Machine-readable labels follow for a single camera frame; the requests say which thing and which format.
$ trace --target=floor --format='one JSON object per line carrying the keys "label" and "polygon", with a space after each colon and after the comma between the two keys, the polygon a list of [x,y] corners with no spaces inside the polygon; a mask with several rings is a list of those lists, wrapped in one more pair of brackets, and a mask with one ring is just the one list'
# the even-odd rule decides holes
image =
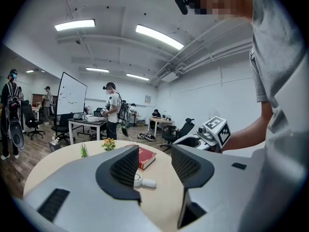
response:
{"label": "floor", "polygon": [[[23,151],[19,152],[19,159],[15,159],[13,156],[12,143],[9,142],[9,152],[11,157],[4,161],[0,160],[0,174],[7,185],[8,191],[11,195],[22,198],[23,197],[23,188],[25,182],[27,180],[28,175],[34,166],[45,156],[51,153],[48,141],[52,139],[54,131],[51,130],[53,123],[51,122],[49,125],[40,125],[39,130],[45,131],[46,135],[42,139],[41,136],[38,135],[33,137],[33,140],[30,140],[29,137],[25,136],[25,147]],[[164,150],[165,148],[160,148],[160,144],[164,143],[164,139],[162,138],[162,132],[158,131],[156,135],[156,141],[150,142],[148,140],[139,140],[137,139],[137,135],[141,132],[147,132],[147,126],[144,127],[130,127],[128,129],[129,136],[136,140],[137,142],[141,142],[143,144],[152,146],[159,150]],[[84,128],[85,133],[89,130],[89,128]],[[88,135],[77,135],[77,132],[82,132],[83,129],[77,129],[73,131],[73,136],[76,138],[75,143],[87,142],[90,140]],[[125,137],[121,129],[119,128],[117,134],[118,140],[128,140]],[[61,143],[62,147],[67,146],[65,141]],[[0,151],[2,153],[2,144],[0,143]],[[168,155],[171,154],[171,150],[167,150],[166,153]]]}

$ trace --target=small plant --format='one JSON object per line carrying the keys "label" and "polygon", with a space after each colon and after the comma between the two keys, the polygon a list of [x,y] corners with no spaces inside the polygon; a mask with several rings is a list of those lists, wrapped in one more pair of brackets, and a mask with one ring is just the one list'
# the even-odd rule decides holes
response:
{"label": "small plant", "polygon": [[114,139],[110,139],[110,138],[104,139],[102,143],[102,147],[105,147],[106,151],[115,149],[116,145],[115,145]]}
{"label": "small plant", "polygon": [[82,155],[82,158],[85,158],[85,157],[88,157],[88,150],[87,150],[87,147],[85,144],[82,144],[81,146],[81,155]]}

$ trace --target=fluorescent light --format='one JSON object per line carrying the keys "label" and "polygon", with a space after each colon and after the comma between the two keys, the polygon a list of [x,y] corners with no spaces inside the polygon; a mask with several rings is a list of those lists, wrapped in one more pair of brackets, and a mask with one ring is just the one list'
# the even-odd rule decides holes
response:
{"label": "fluorescent light", "polygon": [[138,76],[138,75],[131,75],[131,74],[126,74],[127,76],[131,76],[131,77],[135,77],[135,78],[138,78],[138,79],[142,79],[142,80],[146,80],[146,81],[149,81],[148,78],[145,78],[145,77],[141,77],[141,76]]}
{"label": "fluorescent light", "polygon": [[148,35],[150,37],[153,37],[157,40],[163,41],[164,43],[169,44],[169,45],[175,47],[178,50],[183,48],[183,44],[180,44],[178,41],[170,38],[169,36],[167,36],[163,33],[160,33],[160,32],[155,31],[153,29],[147,28],[147,27],[142,26],[140,24],[137,25],[136,32],[142,33],[142,34]]}
{"label": "fluorescent light", "polygon": [[71,21],[63,24],[56,25],[55,28],[57,31],[66,30],[66,29],[77,29],[77,28],[91,28],[94,27],[95,21],[92,20],[83,20],[83,21]]}
{"label": "fluorescent light", "polygon": [[102,69],[95,69],[95,68],[86,68],[88,71],[94,71],[94,72],[107,72],[109,73],[108,70],[102,70]]}

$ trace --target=whiteboard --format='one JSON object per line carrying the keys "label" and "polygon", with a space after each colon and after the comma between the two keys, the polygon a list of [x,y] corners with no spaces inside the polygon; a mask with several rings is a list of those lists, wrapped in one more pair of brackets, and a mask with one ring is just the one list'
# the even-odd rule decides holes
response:
{"label": "whiteboard", "polygon": [[63,72],[57,101],[57,115],[84,112],[87,86]]}

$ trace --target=book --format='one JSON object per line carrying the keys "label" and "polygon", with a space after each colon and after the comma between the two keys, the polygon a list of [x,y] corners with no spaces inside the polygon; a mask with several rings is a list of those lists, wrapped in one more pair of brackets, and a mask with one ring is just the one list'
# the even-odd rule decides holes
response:
{"label": "book", "polygon": [[155,160],[155,155],[156,153],[148,150],[148,149],[144,149],[142,147],[140,147],[140,152],[139,152],[139,168],[140,169],[145,169],[147,168],[150,163],[152,163]]}

